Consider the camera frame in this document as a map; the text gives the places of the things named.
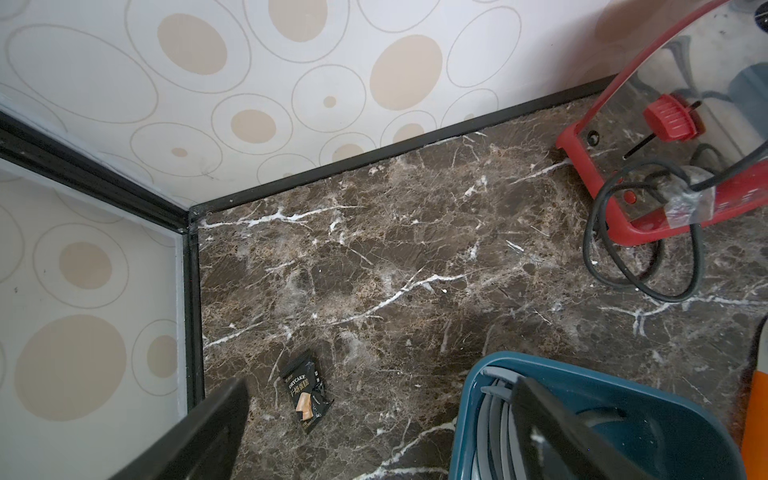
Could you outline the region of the teal rectangular storage tray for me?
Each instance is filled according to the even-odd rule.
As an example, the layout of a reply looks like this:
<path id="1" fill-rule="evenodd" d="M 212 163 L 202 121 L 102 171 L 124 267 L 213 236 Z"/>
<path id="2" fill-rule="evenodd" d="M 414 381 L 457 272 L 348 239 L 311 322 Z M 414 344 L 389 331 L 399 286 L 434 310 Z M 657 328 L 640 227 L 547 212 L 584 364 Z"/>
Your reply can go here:
<path id="1" fill-rule="evenodd" d="M 470 371 L 461 396 L 449 476 L 476 479 L 476 427 L 483 399 L 481 388 L 492 379 L 488 366 L 529 377 L 575 414 L 594 408 L 616 408 L 624 422 L 594 428 L 651 477 L 649 479 L 743 479 L 738 447 L 725 428 L 698 405 L 679 396 L 635 382 L 531 355 L 499 352 L 480 360 Z"/>

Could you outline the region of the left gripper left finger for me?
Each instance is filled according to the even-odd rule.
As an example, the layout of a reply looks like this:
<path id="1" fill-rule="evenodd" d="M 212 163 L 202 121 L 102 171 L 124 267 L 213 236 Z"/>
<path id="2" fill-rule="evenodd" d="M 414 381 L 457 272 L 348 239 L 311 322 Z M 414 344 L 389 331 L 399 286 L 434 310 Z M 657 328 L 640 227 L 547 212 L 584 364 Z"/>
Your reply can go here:
<path id="1" fill-rule="evenodd" d="M 113 477 L 229 479 L 248 412 L 246 382 L 231 378 Z"/>

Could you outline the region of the orange handle sickle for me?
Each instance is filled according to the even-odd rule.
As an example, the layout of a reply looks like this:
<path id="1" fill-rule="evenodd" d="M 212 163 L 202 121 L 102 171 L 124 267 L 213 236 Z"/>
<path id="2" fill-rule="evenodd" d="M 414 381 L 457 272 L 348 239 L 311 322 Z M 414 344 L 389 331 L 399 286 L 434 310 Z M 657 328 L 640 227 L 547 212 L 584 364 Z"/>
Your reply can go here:
<path id="1" fill-rule="evenodd" d="M 756 365 L 741 443 L 741 456 L 749 480 L 766 479 L 768 476 L 767 396 L 767 320 L 764 320 L 757 336 Z"/>

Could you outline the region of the small black plug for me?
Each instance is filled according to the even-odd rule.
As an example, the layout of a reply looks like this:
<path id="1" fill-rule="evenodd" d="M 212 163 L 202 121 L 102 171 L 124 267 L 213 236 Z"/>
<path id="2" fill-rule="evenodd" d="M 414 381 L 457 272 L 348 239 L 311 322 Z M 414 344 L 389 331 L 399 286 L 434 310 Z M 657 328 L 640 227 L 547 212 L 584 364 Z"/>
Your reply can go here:
<path id="1" fill-rule="evenodd" d="M 305 350 L 290 360 L 281 371 L 281 379 L 288 390 L 296 418 L 303 432 L 309 435 L 333 405 L 314 353 Z"/>

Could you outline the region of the red polka dot toaster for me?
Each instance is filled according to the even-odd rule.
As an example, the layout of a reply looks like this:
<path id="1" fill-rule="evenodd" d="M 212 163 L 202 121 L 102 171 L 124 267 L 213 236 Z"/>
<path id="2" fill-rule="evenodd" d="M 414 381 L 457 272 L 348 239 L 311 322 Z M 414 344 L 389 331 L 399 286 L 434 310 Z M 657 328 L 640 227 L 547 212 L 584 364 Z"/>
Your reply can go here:
<path id="1" fill-rule="evenodd" d="M 622 246 L 767 203 L 767 5 L 711 1 L 644 49 L 556 142 Z"/>

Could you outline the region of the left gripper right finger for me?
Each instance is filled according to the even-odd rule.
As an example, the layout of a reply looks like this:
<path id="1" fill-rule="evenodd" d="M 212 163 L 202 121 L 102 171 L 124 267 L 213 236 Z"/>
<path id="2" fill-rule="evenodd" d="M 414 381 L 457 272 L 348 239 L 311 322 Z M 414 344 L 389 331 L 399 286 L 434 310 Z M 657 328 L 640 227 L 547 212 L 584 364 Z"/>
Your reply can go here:
<path id="1" fill-rule="evenodd" d="M 569 410 L 536 380 L 517 380 L 511 397 L 509 450 L 515 477 L 544 479 L 649 479 L 651 476 L 594 430 L 624 422 L 616 408 Z"/>

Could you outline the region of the wooden handle sickle labelled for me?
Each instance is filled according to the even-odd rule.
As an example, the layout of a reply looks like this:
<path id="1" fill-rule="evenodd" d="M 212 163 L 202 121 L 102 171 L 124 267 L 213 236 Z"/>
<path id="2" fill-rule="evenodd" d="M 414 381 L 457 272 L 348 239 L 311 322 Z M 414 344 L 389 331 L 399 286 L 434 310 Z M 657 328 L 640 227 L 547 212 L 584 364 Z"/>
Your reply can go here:
<path id="1" fill-rule="evenodd" d="M 489 415 L 489 457 L 493 479 L 527 479 L 517 433 L 512 401 L 523 376 L 498 366 L 485 367 L 481 374 L 492 379 L 481 393 L 491 398 Z"/>

